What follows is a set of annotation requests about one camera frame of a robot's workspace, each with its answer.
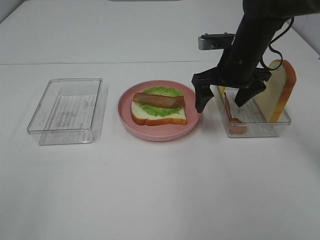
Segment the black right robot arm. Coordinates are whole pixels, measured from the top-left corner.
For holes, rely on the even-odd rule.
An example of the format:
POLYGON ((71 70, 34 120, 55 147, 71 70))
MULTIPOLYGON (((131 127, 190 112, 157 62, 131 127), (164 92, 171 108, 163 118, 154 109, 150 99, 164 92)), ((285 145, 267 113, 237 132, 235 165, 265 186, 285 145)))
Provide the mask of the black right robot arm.
POLYGON ((203 34, 198 37, 200 50, 219 50, 223 53, 216 67, 192 77, 195 88, 195 108, 201 113, 214 97, 210 86, 238 89, 235 103, 243 106, 266 89, 271 69, 258 68, 263 54, 275 40, 275 33, 287 20, 296 16, 318 14, 318 0, 244 0, 243 18, 235 34, 203 34))

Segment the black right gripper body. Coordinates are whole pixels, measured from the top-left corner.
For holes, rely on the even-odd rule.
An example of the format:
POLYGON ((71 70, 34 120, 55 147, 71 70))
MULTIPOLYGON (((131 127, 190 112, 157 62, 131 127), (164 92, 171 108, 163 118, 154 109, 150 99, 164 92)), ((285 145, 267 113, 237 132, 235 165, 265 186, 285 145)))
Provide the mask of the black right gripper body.
POLYGON ((259 61, 248 54, 234 55, 231 47, 224 49, 217 66, 193 75, 191 83, 195 88, 210 85, 246 89, 258 82, 268 81, 271 72, 258 68, 259 61))

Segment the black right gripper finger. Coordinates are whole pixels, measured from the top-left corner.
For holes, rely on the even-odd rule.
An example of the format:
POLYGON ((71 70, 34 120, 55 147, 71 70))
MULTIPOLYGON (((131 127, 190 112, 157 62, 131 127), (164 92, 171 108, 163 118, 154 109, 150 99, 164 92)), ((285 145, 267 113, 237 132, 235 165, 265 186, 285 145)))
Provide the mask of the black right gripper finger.
POLYGON ((210 85, 195 87, 195 108, 198 113, 202 113, 207 103, 214 97, 210 85))
POLYGON ((247 103, 251 98, 263 92, 265 89, 266 89, 266 85, 264 83, 257 83, 248 88, 241 88, 238 90, 235 96, 234 102, 240 108, 245 103, 247 103))

